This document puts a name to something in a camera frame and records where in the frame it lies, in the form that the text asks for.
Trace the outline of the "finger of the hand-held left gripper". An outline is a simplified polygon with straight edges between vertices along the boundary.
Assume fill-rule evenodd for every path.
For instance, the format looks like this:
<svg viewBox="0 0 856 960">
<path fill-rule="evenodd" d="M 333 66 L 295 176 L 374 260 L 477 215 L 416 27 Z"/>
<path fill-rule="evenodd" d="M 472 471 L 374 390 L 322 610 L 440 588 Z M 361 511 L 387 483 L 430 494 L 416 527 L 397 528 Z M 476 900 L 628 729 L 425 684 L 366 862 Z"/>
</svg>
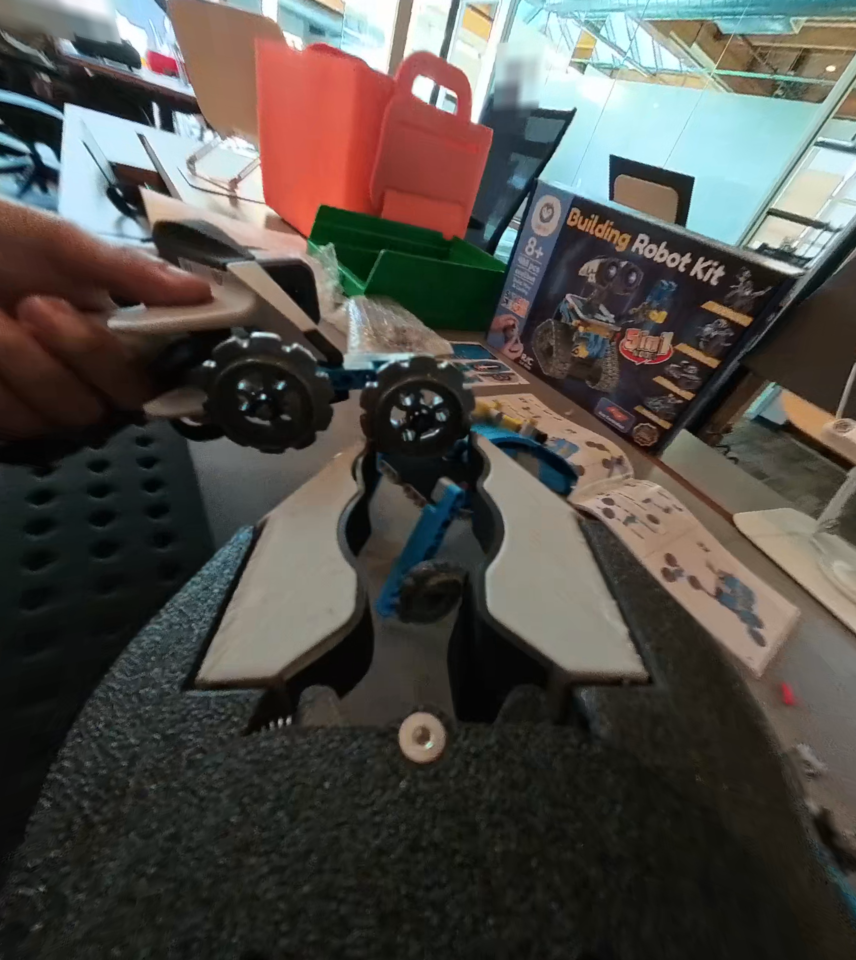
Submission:
<svg viewBox="0 0 856 960">
<path fill-rule="evenodd" d="M 268 328 L 271 331 L 279 332 L 284 323 L 319 358 L 344 359 L 339 343 L 330 339 L 325 330 L 256 261 L 233 261 L 229 263 L 229 272 L 266 304 L 270 317 Z"/>
<path fill-rule="evenodd" d="M 207 420 L 207 394 L 203 389 L 166 390 L 143 406 L 147 419 L 203 423 Z"/>
</svg>

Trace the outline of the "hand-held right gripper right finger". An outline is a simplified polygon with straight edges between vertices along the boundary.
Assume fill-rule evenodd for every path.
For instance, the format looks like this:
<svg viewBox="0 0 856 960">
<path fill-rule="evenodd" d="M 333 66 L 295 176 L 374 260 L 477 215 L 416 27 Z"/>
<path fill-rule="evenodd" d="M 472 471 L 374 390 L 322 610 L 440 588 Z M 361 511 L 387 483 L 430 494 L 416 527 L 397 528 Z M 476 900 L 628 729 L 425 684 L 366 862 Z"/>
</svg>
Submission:
<svg viewBox="0 0 856 960">
<path fill-rule="evenodd" d="M 488 438 L 471 442 L 481 467 L 473 516 L 481 613 L 556 687 L 647 684 L 577 511 Z"/>
</svg>

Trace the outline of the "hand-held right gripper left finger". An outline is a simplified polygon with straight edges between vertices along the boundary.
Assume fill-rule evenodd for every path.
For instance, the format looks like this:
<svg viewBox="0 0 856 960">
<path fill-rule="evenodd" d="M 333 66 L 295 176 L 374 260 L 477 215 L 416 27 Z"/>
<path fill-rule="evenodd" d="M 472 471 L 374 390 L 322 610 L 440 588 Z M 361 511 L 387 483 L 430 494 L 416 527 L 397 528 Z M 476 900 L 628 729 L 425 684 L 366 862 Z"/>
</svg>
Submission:
<svg viewBox="0 0 856 960">
<path fill-rule="evenodd" d="M 350 692 L 374 626 L 358 570 L 373 460 L 348 447 L 261 520 L 196 671 L 199 690 Z"/>
</svg>

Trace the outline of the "blue yellow brick toy vehicle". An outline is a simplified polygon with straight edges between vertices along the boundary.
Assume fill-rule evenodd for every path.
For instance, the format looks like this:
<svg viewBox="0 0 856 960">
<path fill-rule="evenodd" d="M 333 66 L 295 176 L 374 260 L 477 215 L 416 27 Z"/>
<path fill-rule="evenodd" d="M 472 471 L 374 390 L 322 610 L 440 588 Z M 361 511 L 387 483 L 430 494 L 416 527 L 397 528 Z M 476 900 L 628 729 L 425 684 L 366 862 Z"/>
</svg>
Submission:
<svg viewBox="0 0 856 960">
<path fill-rule="evenodd" d="M 361 393 L 360 423 L 377 473 L 420 510 L 376 600 L 382 618 L 431 623 L 461 600 L 466 571 L 437 555 L 455 519 L 476 508 L 473 439 L 488 440 L 563 498 L 579 478 L 539 429 L 476 414 L 464 372 L 446 356 L 347 360 L 332 349 L 320 362 L 301 345 L 244 328 L 225 338 L 194 335 L 184 349 L 201 413 L 175 422 L 193 440 L 225 437 L 267 454 L 306 449 L 330 425 L 334 404 Z"/>
</svg>

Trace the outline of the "grey desk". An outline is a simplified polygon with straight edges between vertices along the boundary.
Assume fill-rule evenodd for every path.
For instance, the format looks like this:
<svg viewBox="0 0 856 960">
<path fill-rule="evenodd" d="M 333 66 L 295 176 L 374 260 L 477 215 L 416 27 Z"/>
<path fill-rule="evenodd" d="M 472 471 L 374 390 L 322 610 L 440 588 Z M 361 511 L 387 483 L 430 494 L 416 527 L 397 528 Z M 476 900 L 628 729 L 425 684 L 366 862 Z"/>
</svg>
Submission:
<svg viewBox="0 0 856 960">
<path fill-rule="evenodd" d="M 600 521 L 578 525 L 650 678 L 561 690 L 482 611 L 447 643 L 451 736 L 420 772 L 386 734 L 247 741 L 258 830 L 202 878 L 166 958 L 856 958 L 856 894 L 709 633 Z"/>
</svg>

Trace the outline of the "person's left hand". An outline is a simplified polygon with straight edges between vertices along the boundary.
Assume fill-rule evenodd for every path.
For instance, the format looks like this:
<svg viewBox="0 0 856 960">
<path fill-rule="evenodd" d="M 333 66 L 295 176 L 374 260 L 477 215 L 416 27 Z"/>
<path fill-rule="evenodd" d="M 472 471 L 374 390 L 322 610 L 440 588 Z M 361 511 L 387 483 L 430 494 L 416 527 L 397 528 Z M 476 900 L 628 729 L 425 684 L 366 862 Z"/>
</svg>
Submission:
<svg viewBox="0 0 856 960">
<path fill-rule="evenodd" d="M 120 302 L 197 306 L 203 279 L 0 197 L 0 439 L 141 412 L 157 390 L 99 316 Z"/>
</svg>

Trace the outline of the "clear plastic bag of parts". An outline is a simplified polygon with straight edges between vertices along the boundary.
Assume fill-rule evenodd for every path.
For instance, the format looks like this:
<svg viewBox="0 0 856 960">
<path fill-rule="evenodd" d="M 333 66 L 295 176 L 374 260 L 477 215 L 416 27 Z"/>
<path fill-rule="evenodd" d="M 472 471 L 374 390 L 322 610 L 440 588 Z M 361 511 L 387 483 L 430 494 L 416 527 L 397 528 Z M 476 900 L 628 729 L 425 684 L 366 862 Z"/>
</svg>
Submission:
<svg viewBox="0 0 856 960">
<path fill-rule="evenodd" d="M 319 289 L 323 292 L 326 303 L 333 309 L 346 298 L 337 247 L 333 243 L 316 244 L 311 241 L 308 249 L 319 276 Z"/>
<path fill-rule="evenodd" d="M 387 296 L 352 296 L 338 307 L 331 322 L 346 338 L 343 366 L 350 370 L 416 356 L 448 360 L 454 355 L 446 338 Z"/>
</svg>

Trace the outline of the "clear acrylic stand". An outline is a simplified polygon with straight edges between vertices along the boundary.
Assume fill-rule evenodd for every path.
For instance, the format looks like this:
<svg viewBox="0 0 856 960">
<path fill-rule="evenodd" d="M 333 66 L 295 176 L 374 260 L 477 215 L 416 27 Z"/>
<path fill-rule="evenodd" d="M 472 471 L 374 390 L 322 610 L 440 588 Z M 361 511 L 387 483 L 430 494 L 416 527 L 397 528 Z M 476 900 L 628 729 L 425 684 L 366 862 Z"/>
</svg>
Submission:
<svg viewBox="0 0 856 960">
<path fill-rule="evenodd" d="M 264 201 L 260 157 L 241 137 L 214 133 L 185 158 L 184 176 L 197 189 L 252 203 Z"/>
</svg>

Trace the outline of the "flat cardboard sheet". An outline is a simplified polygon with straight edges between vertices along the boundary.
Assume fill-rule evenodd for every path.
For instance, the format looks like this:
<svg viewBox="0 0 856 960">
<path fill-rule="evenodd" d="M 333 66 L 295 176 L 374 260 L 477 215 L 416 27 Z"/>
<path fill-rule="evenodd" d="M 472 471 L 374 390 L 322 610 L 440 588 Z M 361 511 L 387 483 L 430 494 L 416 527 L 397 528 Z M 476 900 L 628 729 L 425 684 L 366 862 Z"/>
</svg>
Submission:
<svg viewBox="0 0 856 960">
<path fill-rule="evenodd" d="M 146 246 L 150 225 L 203 220 L 242 244 L 282 256 L 306 253 L 306 240 L 265 205 L 198 189 L 184 174 L 196 144 L 158 128 L 75 104 L 65 107 L 62 125 L 59 215 L 109 242 Z M 146 218 L 122 215 L 111 203 L 108 174 L 134 185 L 161 186 L 149 193 Z"/>
</svg>

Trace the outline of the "open instruction booklet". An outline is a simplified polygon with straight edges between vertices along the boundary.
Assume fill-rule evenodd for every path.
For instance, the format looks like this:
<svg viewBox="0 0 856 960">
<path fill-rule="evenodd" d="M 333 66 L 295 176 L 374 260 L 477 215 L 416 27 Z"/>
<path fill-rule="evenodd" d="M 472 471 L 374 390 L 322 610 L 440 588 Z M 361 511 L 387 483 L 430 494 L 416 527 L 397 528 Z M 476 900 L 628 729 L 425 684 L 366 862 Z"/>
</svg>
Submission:
<svg viewBox="0 0 856 960">
<path fill-rule="evenodd" d="M 571 466 L 568 502 L 602 522 L 751 674 L 760 677 L 794 631 L 797 608 L 734 557 L 672 492 L 638 479 L 627 453 L 527 392 L 478 398 L 475 425 L 532 439 Z"/>
</svg>

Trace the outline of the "black perforated chair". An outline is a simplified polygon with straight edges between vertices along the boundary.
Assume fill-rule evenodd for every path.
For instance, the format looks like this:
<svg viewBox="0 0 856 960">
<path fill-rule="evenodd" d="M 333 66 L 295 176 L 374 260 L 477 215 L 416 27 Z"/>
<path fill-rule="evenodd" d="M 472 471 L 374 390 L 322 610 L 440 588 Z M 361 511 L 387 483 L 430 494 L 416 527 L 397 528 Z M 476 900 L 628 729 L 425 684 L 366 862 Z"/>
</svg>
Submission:
<svg viewBox="0 0 856 960">
<path fill-rule="evenodd" d="M 128 428 L 0 465 L 0 822 L 20 821 L 130 640 L 213 552 L 186 441 Z"/>
</svg>

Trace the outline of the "green plastic bin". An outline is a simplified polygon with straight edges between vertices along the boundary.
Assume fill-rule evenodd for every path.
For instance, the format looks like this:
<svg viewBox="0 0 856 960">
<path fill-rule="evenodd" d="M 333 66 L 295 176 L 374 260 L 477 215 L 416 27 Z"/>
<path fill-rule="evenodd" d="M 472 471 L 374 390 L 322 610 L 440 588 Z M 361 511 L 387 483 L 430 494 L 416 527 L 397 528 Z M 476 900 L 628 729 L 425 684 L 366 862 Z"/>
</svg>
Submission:
<svg viewBox="0 0 856 960">
<path fill-rule="evenodd" d="M 308 244 L 333 248 L 347 298 L 389 298 L 433 330 L 486 331 L 505 284 L 507 266 L 464 239 L 329 205 Z"/>
</svg>

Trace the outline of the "orange plastic bin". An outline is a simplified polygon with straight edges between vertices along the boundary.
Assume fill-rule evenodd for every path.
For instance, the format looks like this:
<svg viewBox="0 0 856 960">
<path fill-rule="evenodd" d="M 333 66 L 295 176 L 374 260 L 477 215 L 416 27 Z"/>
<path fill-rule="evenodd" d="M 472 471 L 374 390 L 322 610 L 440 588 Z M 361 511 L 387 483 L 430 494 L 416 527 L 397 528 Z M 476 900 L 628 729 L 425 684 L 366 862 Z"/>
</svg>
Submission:
<svg viewBox="0 0 856 960">
<path fill-rule="evenodd" d="M 393 75 L 316 43 L 255 44 L 264 201 L 307 236 L 321 207 L 464 238 L 493 142 L 467 75 L 435 54 Z"/>
</svg>

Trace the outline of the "black mesh office chair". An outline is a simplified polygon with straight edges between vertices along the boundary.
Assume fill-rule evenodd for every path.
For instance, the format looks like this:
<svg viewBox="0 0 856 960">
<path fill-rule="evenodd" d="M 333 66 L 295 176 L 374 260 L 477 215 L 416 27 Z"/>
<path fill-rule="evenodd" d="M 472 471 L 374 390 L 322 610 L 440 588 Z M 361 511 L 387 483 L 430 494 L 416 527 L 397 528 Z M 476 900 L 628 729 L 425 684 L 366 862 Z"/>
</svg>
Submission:
<svg viewBox="0 0 856 960">
<path fill-rule="evenodd" d="M 467 243 L 494 255 L 518 210 L 561 144 L 577 110 L 496 104 L 481 113 L 492 142 L 464 235 Z"/>
</svg>

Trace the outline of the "dark robot kit box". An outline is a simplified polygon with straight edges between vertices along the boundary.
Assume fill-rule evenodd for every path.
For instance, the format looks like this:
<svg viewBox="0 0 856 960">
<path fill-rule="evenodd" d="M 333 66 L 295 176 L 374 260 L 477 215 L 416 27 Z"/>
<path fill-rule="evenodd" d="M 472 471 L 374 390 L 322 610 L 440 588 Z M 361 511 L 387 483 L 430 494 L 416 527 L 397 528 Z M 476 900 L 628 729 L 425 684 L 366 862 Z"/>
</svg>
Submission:
<svg viewBox="0 0 856 960">
<path fill-rule="evenodd" d="M 535 182 L 486 334 L 640 450 L 704 413 L 803 271 Z"/>
</svg>

